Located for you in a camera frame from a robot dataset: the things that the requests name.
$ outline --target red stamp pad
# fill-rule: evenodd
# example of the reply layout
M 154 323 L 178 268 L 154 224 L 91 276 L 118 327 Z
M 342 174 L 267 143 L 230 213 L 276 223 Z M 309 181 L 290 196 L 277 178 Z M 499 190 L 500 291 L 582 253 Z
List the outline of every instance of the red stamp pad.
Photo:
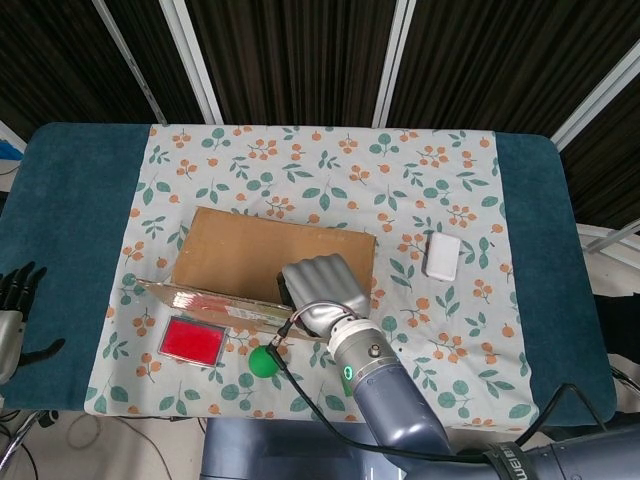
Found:
M 171 317 L 158 352 L 189 363 L 215 367 L 227 329 L 183 317 Z

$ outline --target green leaf pattern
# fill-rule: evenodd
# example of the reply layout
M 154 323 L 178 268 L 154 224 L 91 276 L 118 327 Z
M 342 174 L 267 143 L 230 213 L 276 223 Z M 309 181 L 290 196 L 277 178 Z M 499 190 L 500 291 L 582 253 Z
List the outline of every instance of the green leaf pattern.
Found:
M 476 418 L 491 418 L 492 430 L 528 425 L 537 409 L 529 387 L 531 369 L 522 343 L 514 279 L 507 283 L 500 271 L 501 264 L 512 261 L 492 132 L 153 128 L 132 187 L 135 193 L 121 247 L 144 242 L 140 250 L 144 256 L 126 265 L 124 255 L 118 260 L 109 299 L 114 313 L 105 318 L 98 344 L 86 391 L 88 412 L 209 416 L 219 411 L 223 416 L 262 418 L 270 412 L 267 418 L 313 418 L 282 374 L 262 379 L 250 373 L 247 357 L 253 344 L 246 355 L 237 349 L 224 352 L 214 368 L 178 364 L 157 353 L 171 313 L 136 279 L 169 277 L 195 209 L 204 206 L 375 235 L 372 298 L 377 305 L 370 318 L 443 423 L 464 427 Z M 176 131 L 191 137 L 180 148 L 172 141 Z M 340 143 L 347 138 L 348 149 Z M 427 145 L 434 152 L 444 147 L 445 153 L 436 156 L 439 165 L 432 158 L 421 161 L 416 154 L 425 152 Z M 467 151 L 471 157 L 463 156 Z M 465 164 L 466 158 L 472 158 L 471 166 Z M 192 166 L 191 178 L 177 174 L 181 165 Z M 456 205 L 468 207 L 477 217 L 466 228 L 450 223 L 448 210 Z M 452 283 L 425 274 L 424 252 L 428 254 L 435 232 L 461 239 Z M 399 248 L 403 243 L 418 248 Z M 474 297 L 477 279 L 492 287 L 490 304 Z M 145 327 L 143 336 L 132 325 L 141 309 L 147 309 L 156 322 L 153 328 Z M 515 332 L 509 338 L 502 335 L 505 323 Z M 438 340 L 441 333 L 448 335 L 447 342 Z M 264 344 L 270 337 L 255 338 Z M 443 358 L 434 356 L 432 341 L 446 343 L 439 347 Z M 486 363 L 482 349 L 487 342 L 496 354 L 492 364 Z M 291 340 L 287 349 L 291 371 L 331 420 L 362 421 L 325 343 Z M 140 357 L 147 352 L 153 356 L 151 363 L 160 364 L 153 373 L 155 383 L 136 374 Z M 452 353 L 458 354 L 456 363 L 448 360 Z M 219 410 L 210 410 L 213 405 Z

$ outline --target robotic hand on left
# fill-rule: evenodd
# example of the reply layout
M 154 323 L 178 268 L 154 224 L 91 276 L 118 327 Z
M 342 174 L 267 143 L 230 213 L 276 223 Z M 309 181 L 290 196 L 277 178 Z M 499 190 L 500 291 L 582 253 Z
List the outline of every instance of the robotic hand on left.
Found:
M 298 310 L 267 351 L 327 428 L 351 446 L 384 453 L 408 480 L 627 480 L 640 472 L 640 428 L 589 435 L 523 451 L 516 442 L 480 455 L 452 455 L 445 430 L 369 316 L 369 297 L 339 255 L 287 265 L 287 290 Z M 328 340 L 378 446 L 353 442 L 333 429 L 291 376 L 276 348 L 293 325 Z M 579 390 L 570 386 L 581 395 Z M 554 398 L 566 391 L 559 389 Z M 540 421 L 550 410 L 543 412 Z
M 55 355 L 65 342 L 59 338 L 43 350 L 22 353 L 35 291 L 47 273 L 43 267 L 31 274 L 34 267 L 35 263 L 30 262 L 4 277 L 0 275 L 0 385 L 7 383 L 18 367 Z

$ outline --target floor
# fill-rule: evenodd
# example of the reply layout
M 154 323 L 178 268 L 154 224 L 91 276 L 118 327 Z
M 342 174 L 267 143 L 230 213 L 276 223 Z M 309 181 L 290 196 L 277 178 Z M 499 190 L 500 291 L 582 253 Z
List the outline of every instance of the floor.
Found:
M 586 243 L 590 239 L 585 237 L 581 240 Z M 638 270 L 600 254 L 588 256 L 585 261 L 594 293 L 621 296 L 640 292 Z M 640 367 L 617 356 L 610 359 L 640 382 Z M 627 390 L 618 388 L 618 398 L 623 411 L 640 411 L 640 401 Z M 62 412 L 52 427 L 33 428 L 25 443 L 33 453 L 42 480 L 168 478 L 158 452 L 147 440 L 123 425 L 125 421 L 157 444 L 173 479 L 198 479 L 204 435 L 196 419 L 178 422 L 117 420 Z M 450 438 L 457 448 L 513 439 L 507 435 L 490 436 L 470 431 L 452 431 Z M 536 434 L 530 445 L 547 442 L 544 435 Z M 3 478 L 35 478 L 22 450 Z

